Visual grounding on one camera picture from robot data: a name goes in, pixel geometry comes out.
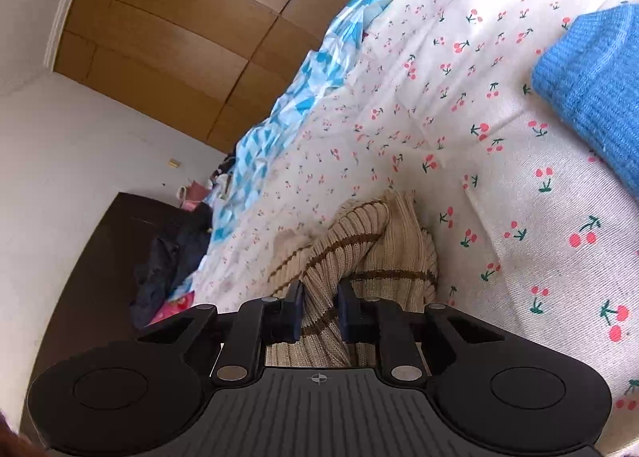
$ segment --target blue sweater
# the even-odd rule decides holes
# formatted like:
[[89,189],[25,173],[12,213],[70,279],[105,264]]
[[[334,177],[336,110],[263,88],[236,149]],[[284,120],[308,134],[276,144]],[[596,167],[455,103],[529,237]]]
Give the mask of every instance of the blue sweater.
[[575,19],[532,87],[639,198],[639,5]]

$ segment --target cherry print bedsheet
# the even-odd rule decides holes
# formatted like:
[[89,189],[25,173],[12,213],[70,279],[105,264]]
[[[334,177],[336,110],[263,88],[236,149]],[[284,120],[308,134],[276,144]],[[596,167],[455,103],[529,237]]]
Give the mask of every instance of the cherry print bedsheet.
[[312,237],[349,198],[414,189],[439,300],[596,368],[613,394],[598,448],[637,452],[638,206],[530,88],[576,16],[623,1],[394,0],[194,275],[196,303],[273,293],[278,231]]

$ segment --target bedsheet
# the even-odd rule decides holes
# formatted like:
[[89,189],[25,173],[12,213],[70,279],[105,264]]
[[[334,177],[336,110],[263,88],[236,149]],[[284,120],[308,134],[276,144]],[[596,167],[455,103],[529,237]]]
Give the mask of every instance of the bedsheet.
[[530,88],[577,15],[623,1],[394,0],[210,249],[196,302],[273,293],[278,231],[313,237],[348,198],[414,189],[438,300],[596,368],[614,401],[597,446],[638,452],[637,202]]
[[270,117],[238,142],[229,190],[223,199],[217,189],[206,200],[213,208],[211,243],[227,238],[238,214],[260,196],[271,163],[293,141],[317,100],[344,85],[361,48],[363,30],[391,1],[351,0],[331,22],[319,51],[307,54]]

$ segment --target white wall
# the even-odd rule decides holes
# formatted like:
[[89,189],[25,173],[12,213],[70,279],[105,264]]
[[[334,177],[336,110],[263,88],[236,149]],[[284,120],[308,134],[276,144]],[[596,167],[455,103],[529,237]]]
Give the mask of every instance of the white wall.
[[223,157],[58,73],[0,97],[0,409],[11,426],[62,288],[117,192],[176,203]]
[[0,0],[0,95],[46,70],[47,44],[60,1]]

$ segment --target brown stripe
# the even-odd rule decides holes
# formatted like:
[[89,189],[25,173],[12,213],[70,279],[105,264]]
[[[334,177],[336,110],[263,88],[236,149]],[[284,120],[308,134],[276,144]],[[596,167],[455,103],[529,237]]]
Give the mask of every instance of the brown stripe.
[[[378,204],[378,203],[383,203],[383,201],[381,201],[381,200],[372,200],[372,201],[369,201],[369,202],[366,202],[366,203],[362,203],[361,205],[357,205],[357,206],[355,206],[354,208],[352,208],[352,209],[348,212],[348,214],[350,214],[351,212],[354,212],[354,211],[356,211],[356,210],[359,210],[360,208],[363,208],[363,207],[365,207],[365,206],[368,206],[368,205],[376,205],[376,204]],[[290,254],[290,255],[289,255],[286,259],[284,259],[284,261],[283,261],[283,262],[282,262],[282,263],[281,263],[281,264],[280,264],[277,268],[275,268],[275,269],[271,272],[271,274],[268,276],[268,278],[270,279],[273,275],[275,275],[277,272],[279,272],[279,271],[282,269],[282,267],[283,267],[283,266],[285,266],[287,263],[289,263],[289,262],[290,262],[290,260],[291,260],[293,257],[295,257],[295,255],[296,255],[299,251],[301,251],[301,250],[305,250],[306,248],[309,248],[309,247],[310,247],[310,245],[308,245],[308,244],[307,244],[307,245],[302,246],[302,247],[298,248],[297,250],[293,251],[293,253],[291,253],[291,254]]]
[[330,244],[328,247],[324,248],[324,250],[315,255],[307,264],[306,271],[309,268],[317,266],[317,264],[324,259],[329,253],[334,252],[338,248],[346,248],[348,246],[354,246],[360,243],[367,242],[375,242],[381,237],[381,233],[358,233],[356,235],[349,235],[349,237],[344,237],[343,239],[339,239],[334,243]]
[[271,293],[271,297],[276,296],[277,293],[279,293],[280,291],[282,291],[284,288],[289,287],[289,285],[293,282],[296,281],[297,279],[300,278],[300,275],[302,275],[302,272],[299,272],[297,275],[295,275],[295,277],[293,277],[290,281],[285,282],[284,284],[282,284],[281,286],[277,287],[277,290],[273,291],[273,293]]
[[428,281],[433,286],[437,285],[437,279],[429,270],[426,272],[414,272],[411,270],[369,270],[351,274],[352,281],[367,281],[370,279],[409,279]]
[[302,336],[311,334],[319,335],[328,328],[328,325],[337,318],[337,310],[334,307],[327,309],[325,313],[314,322],[302,328]]
[[288,264],[291,261],[291,259],[293,257],[295,257],[302,250],[306,250],[306,248],[309,248],[308,244],[305,245],[305,246],[299,247],[297,250],[294,250],[293,253],[291,253],[286,259],[284,259],[284,261],[277,268],[275,268],[271,272],[271,274],[268,276],[268,278],[270,279],[273,275],[275,275],[277,272],[279,272],[283,268],[283,266],[285,266],[286,264]]

